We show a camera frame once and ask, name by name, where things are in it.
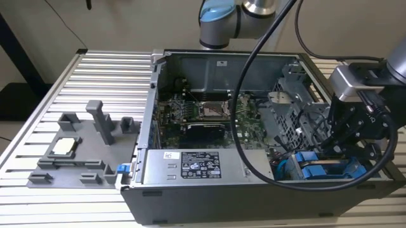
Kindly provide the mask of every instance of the aluminum extrusion table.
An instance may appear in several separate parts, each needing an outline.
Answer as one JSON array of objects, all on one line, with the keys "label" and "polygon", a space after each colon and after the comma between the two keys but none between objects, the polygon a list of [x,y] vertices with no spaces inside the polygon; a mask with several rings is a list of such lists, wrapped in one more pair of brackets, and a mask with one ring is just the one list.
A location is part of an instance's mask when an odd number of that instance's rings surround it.
[{"label": "aluminum extrusion table", "polygon": [[[325,77],[339,63],[312,61]],[[117,190],[29,189],[30,171],[58,130],[62,112],[85,112],[88,100],[101,100],[113,120],[141,121],[151,76],[151,53],[88,51],[76,54],[18,134],[0,156],[0,225],[5,227],[141,227]],[[406,129],[399,131],[395,165],[406,175]],[[406,188],[383,199],[362,202],[339,218],[187,224],[185,227],[406,227]]]}]

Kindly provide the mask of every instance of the motherboard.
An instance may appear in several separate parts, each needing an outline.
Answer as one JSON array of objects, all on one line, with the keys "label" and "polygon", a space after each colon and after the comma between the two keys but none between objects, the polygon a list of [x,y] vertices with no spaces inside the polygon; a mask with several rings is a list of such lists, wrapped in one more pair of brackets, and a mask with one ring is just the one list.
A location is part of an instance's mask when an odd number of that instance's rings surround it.
[{"label": "motherboard", "polygon": [[[232,149],[229,131],[229,96],[209,96],[184,91],[159,102],[159,129],[163,149]],[[236,104],[237,137],[244,149],[268,149],[267,132],[249,93]]]}]

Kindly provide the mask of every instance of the gray 3d printed holder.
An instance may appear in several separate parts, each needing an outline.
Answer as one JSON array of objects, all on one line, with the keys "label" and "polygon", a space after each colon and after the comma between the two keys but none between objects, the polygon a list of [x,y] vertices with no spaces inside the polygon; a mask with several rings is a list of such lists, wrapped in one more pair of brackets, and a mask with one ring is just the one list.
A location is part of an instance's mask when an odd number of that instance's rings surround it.
[{"label": "gray 3d printed holder", "polygon": [[85,110],[93,121],[62,113],[60,130],[28,177],[26,187],[114,188],[114,169],[131,162],[140,123],[132,117],[112,121],[101,107],[101,101],[88,102]]}]

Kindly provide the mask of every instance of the warning label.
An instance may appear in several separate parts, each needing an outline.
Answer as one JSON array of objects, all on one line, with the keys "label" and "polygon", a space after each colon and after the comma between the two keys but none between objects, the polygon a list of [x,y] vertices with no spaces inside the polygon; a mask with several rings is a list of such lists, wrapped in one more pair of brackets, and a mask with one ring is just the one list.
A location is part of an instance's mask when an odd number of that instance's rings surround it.
[{"label": "warning label", "polygon": [[217,152],[181,152],[183,178],[221,178]]}]

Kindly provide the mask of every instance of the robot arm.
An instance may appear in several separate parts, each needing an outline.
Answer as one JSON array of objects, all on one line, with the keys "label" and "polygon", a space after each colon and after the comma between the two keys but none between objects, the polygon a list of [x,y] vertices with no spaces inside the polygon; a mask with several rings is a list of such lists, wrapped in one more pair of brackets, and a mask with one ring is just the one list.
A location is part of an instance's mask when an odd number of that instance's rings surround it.
[{"label": "robot arm", "polygon": [[380,149],[363,140],[379,140],[387,135],[382,114],[387,113],[396,129],[406,125],[406,39],[380,63],[352,63],[338,66],[329,82],[335,92],[328,123],[331,136],[320,148],[327,154],[343,153],[376,160]]},{"label": "robot arm", "polygon": [[275,0],[207,0],[200,10],[200,44],[228,46],[231,38],[260,38],[275,17]]}]

